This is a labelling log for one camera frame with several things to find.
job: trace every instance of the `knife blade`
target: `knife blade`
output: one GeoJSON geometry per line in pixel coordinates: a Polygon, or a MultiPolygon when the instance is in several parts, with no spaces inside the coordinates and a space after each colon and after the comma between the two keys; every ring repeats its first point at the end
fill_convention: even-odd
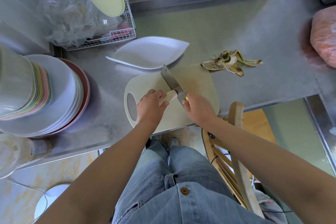
{"type": "Polygon", "coordinates": [[[182,101],[187,98],[187,94],[175,79],[175,77],[170,73],[170,70],[166,65],[163,65],[162,67],[161,76],[165,80],[166,84],[168,84],[170,90],[175,90],[177,92],[177,99],[181,105],[183,105],[182,101]]]}

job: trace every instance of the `light blue jeans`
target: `light blue jeans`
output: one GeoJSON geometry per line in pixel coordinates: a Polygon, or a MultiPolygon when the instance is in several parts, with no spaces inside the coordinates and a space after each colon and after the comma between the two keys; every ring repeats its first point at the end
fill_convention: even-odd
{"type": "Polygon", "coordinates": [[[175,146],[167,151],[161,141],[151,140],[120,196],[112,223],[121,220],[124,223],[150,199],[183,182],[197,182],[208,190],[233,199],[218,171],[197,150],[175,146]]]}

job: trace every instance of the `brown button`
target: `brown button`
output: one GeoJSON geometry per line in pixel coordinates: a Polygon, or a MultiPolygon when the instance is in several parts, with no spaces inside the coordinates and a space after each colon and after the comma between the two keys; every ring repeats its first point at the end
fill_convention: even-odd
{"type": "Polygon", "coordinates": [[[186,187],[183,187],[183,188],[181,189],[181,192],[182,192],[182,194],[185,195],[185,196],[189,194],[189,190],[188,190],[186,187]]]}

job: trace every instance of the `bottle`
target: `bottle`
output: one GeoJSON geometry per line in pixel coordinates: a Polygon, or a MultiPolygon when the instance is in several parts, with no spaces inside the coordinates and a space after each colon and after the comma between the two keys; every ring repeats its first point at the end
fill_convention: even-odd
{"type": "Polygon", "coordinates": [[[45,158],[51,149],[51,143],[44,139],[0,134],[0,179],[11,175],[19,167],[45,158]]]}

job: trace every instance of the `pink bag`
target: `pink bag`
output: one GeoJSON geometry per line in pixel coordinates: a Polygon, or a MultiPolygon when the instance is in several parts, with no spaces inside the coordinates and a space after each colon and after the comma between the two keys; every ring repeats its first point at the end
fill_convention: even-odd
{"type": "Polygon", "coordinates": [[[310,43],[327,65],[336,68],[336,6],[314,15],[310,43]]]}

